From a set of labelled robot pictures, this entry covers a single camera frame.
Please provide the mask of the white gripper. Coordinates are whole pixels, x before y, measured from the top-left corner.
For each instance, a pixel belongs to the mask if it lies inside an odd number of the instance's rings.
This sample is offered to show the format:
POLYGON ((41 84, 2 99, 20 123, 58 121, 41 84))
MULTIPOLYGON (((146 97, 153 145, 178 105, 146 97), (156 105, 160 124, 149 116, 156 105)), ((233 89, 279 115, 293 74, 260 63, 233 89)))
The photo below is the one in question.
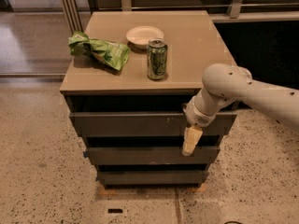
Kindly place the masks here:
POLYGON ((184 142, 182 147, 182 154, 190 156, 193 154, 201 136, 203 135, 204 127, 208 126, 216 116, 208 116, 198 110, 195 106, 195 97, 193 97, 184 107, 183 111, 186 120, 191 127, 187 127, 184 132, 184 142))

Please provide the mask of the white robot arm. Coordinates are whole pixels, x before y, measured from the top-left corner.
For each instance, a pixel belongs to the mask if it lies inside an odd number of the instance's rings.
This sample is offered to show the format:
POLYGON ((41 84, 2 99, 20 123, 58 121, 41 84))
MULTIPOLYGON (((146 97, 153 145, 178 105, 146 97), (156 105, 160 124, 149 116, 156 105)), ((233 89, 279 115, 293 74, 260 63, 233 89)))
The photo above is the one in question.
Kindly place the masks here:
POLYGON ((203 88, 185 105, 188 126, 182 154, 190 156, 216 114, 239 101, 299 132, 299 90, 254 80, 246 68, 215 63, 202 75, 203 88))

